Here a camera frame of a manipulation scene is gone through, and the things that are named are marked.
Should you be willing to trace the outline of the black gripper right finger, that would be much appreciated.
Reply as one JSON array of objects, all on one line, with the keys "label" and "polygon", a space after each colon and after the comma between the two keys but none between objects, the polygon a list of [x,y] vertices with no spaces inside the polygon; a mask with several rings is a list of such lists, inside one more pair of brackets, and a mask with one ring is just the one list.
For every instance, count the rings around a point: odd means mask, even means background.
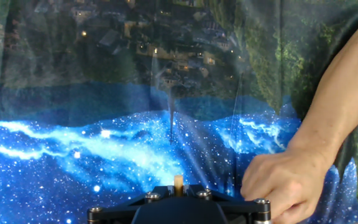
[{"label": "black gripper right finger", "polygon": [[200,184],[185,185],[184,194],[189,197],[209,200],[218,204],[226,218],[228,215],[244,216],[245,222],[250,224],[271,224],[270,201],[257,198],[251,201],[238,198],[211,190]]}]

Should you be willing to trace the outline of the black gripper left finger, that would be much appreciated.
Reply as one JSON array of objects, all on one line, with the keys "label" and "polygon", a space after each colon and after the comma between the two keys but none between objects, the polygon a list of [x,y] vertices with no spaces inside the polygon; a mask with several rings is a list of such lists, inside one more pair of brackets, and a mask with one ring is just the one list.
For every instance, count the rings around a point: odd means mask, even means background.
[{"label": "black gripper left finger", "polygon": [[131,224],[136,211],[143,205],[174,195],[174,186],[157,186],[150,192],[114,207],[91,207],[87,210],[88,224]]}]

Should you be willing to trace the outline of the person's right hand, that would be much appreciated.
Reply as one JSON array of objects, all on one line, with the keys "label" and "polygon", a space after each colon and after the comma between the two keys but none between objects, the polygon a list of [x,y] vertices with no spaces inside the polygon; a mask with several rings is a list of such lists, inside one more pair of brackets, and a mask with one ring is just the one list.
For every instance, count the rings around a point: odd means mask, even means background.
[{"label": "person's right hand", "polygon": [[315,211],[332,164],[332,157],[320,151],[255,156],[244,173],[241,195],[247,201],[269,200],[274,223],[301,222]]}]

